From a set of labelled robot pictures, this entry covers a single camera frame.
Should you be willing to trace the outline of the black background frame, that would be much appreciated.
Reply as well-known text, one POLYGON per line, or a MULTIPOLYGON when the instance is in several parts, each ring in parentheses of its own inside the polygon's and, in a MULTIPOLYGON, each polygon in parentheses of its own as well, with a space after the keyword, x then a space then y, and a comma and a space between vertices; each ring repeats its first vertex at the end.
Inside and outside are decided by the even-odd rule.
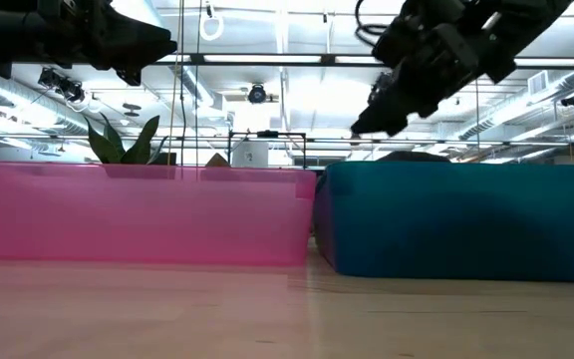
POLYGON ((289 146, 292 146, 297 151, 300 151, 303 157, 303 164, 301 167, 305 169, 307 165, 305 164, 307 159, 307 144, 308 139, 305 133, 289 133, 289 132, 279 132, 273 130, 263 130, 258 132, 234 132, 230 131, 227 134, 227 147, 226 147, 226 159, 231 165, 231 152, 232 149, 243 141, 250 142, 265 142, 269 145, 269 153, 271 152, 270 145, 273 143, 281 144, 282 150, 287 153, 288 158, 292 158, 290 154, 289 146))

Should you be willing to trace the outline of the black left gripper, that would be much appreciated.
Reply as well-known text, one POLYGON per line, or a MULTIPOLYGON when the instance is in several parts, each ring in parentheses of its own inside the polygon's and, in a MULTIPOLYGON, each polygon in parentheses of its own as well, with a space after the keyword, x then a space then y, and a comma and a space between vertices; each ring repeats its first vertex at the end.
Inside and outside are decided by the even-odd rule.
POLYGON ((90 65, 114 69, 128 85, 138 86, 142 68, 175 52, 177 43, 169 30, 127 16, 112 2, 37 0, 37 12, 90 65))

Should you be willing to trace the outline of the blue plastic bin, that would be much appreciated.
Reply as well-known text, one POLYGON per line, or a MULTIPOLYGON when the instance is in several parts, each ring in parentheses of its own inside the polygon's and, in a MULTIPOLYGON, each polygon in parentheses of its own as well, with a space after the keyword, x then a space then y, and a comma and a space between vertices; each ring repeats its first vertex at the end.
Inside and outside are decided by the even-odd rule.
POLYGON ((574 166, 338 163, 314 222, 344 275, 574 282, 574 166))

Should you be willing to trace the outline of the black ceiling-mounted device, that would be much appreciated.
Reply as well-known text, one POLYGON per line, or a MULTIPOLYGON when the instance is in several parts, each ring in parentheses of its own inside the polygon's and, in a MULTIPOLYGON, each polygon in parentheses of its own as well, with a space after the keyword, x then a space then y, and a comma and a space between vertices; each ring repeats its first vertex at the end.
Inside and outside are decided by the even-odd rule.
POLYGON ((52 68, 43 68, 38 79, 38 84, 53 90, 62 96, 66 102, 81 103, 85 100, 86 94, 80 82, 70 80, 57 73, 52 68))

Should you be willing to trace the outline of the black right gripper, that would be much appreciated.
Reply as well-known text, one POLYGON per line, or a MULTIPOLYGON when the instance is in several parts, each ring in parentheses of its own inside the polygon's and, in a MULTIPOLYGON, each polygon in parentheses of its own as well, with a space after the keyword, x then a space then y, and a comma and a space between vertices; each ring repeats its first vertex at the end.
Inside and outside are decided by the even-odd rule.
POLYGON ((396 18, 371 29, 379 34, 372 55, 393 71, 393 80, 358 116, 353 134, 393 137, 408 126, 409 114, 432 115, 439 102, 480 75, 478 20, 396 18))

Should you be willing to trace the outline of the red translucent plastic bin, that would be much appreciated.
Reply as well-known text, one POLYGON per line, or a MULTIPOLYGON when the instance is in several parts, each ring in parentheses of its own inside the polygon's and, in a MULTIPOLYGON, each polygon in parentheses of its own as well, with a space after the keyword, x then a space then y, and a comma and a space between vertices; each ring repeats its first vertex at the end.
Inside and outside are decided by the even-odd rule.
POLYGON ((0 162, 0 259, 300 265, 303 170, 0 162))

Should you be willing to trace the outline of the green artificial plant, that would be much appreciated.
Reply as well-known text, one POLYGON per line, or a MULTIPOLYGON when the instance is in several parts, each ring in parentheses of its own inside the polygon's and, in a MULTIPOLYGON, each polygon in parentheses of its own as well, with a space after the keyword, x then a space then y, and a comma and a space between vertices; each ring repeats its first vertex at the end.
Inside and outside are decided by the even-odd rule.
POLYGON ((88 127, 88 143, 102 164, 151 165, 156 161, 166 141, 166 137, 163 137, 155 148, 151 145, 158 130, 159 116, 154 116, 145 123, 138 138, 129 149, 124 147, 122 137, 110 124, 109 119, 105 115, 102 115, 102 118, 105 120, 102 134, 94 129, 88 118, 85 118, 88 127))

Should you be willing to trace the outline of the white box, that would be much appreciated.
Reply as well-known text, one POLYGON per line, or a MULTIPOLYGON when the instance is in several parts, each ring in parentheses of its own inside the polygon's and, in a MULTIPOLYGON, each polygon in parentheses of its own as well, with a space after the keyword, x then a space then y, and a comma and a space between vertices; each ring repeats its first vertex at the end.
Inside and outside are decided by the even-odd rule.
POLYGON ((231 165, 235 168, 267 168, 269 145, 265 142, 243 141, 231 152, 231 165))

